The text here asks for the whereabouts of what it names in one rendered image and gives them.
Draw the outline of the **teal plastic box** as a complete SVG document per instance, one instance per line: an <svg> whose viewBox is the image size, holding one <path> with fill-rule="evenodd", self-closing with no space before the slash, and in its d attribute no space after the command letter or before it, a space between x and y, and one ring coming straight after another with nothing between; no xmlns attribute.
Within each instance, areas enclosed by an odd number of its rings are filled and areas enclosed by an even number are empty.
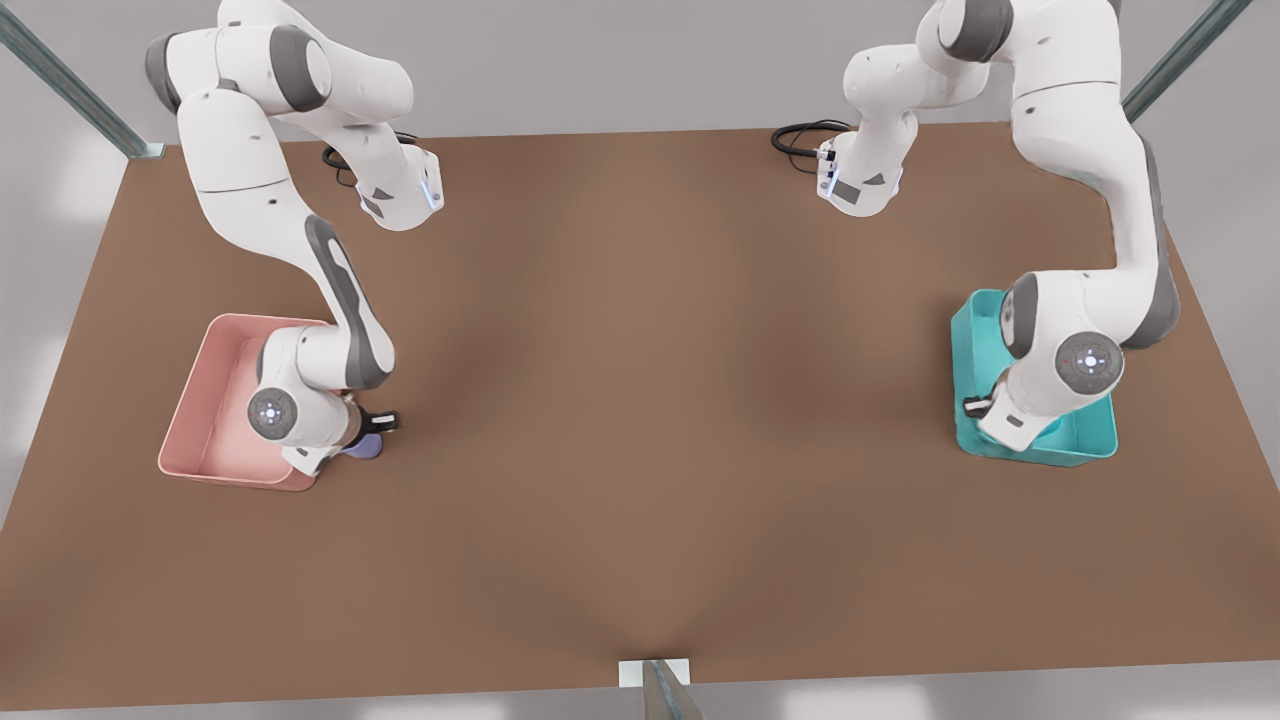
<svg viewBox="0 0 1280 720"><path fill-rule="evenodd" d="M989 392L1014 359L998 325L1002 290L978 290L951 319L954 420L957 445L968 454L1056 468L1074 468L1112 456L1117 432L1112 398L1068 414L1050 424L1023 452L1014 452L980 432L964 402Z"/></svg>

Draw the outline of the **pink plastic box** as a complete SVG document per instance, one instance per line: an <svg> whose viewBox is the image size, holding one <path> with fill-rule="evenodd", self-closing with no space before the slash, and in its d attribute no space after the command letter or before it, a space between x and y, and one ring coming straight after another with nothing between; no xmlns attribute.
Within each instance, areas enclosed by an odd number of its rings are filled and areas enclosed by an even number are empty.
<svg viewBox="0 0 1280 720"><path fill-rule="evenodd" d="M312 477L293 469L282 447L250 427L246 404L257 388L256 363L276 329L320 320L228 313L207 327L157 456L170 477L260 489L306 491Z"/></svg>

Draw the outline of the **silver frame post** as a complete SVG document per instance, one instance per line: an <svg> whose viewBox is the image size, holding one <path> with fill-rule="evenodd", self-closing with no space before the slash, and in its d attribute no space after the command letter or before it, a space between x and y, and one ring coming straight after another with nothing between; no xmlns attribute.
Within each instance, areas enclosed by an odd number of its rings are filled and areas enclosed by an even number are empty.
<svg viewBox="0 0 1280 720"><path fill-rule="evenodd" d="M1225 33L1254 0L1212 0L1123 100L1133 124Z"/></svg>
<svg viewBox="0 0 1280 720"><path fill-rule="evenodd" d="M687 659L620 661L618 687L643 691L643 720L707 720L691 697Z"/></svg>
<svg viewBox="0 0 1280 720"><path fill-rule="evenodd" d="M159 159L164 155L164 143L146 142L3 3L0 44L127 159Z"/></svg>

